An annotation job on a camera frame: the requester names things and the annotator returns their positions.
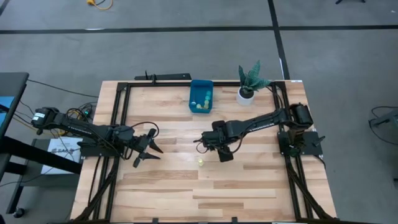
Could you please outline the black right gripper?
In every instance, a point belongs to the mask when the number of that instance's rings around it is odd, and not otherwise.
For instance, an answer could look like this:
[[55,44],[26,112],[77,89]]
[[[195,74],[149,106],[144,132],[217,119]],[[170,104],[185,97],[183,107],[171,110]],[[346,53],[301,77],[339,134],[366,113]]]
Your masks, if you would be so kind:
[[193,143],[202,144],[205,152],[217,151],[220,162],[228,162],[234,159],[230,151],[226,137],[226,125],[224,121],[214,121],[212,131],[205,131],[201,134],[201,139],[194,140]]

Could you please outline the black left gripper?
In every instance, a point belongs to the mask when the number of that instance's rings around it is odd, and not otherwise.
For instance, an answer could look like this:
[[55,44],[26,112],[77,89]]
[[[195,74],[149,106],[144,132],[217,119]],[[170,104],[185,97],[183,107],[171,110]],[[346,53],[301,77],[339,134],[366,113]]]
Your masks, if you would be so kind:
[[133,162],[133,167],[137,168],[138,165],[140,164],[141,161],[146,160],[146,159],[157,159],[160,160],[159,157],[149,154],[146,149],[149,147],[159,153],[164,153],[158,145],[156,145],[155,141],[153,140],[155,134],[155,129],[150,129],[148,134],[144,134],[139,137],[133,137],[132,141],[129,143],[129,148],[132,149],[133,151],[138,152],[138,156]]

